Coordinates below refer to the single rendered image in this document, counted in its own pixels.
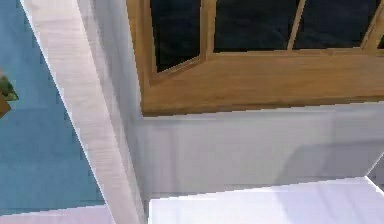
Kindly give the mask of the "wooden framed window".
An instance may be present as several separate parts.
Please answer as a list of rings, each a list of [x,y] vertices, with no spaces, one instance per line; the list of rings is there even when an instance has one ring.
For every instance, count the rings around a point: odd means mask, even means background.
[[[126,0],[145,117],[384,101],[384,0],[355,48],[217,53],[217,0],[200,0],[200,53],[164,71],[150,0]]]

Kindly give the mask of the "green houseplant in brown pot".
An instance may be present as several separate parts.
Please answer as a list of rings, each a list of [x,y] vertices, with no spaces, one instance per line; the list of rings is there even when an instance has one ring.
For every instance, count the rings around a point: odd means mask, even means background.
[[[9,102],[18,99],[12,83],[0,68],[0,119],[11,110]]]

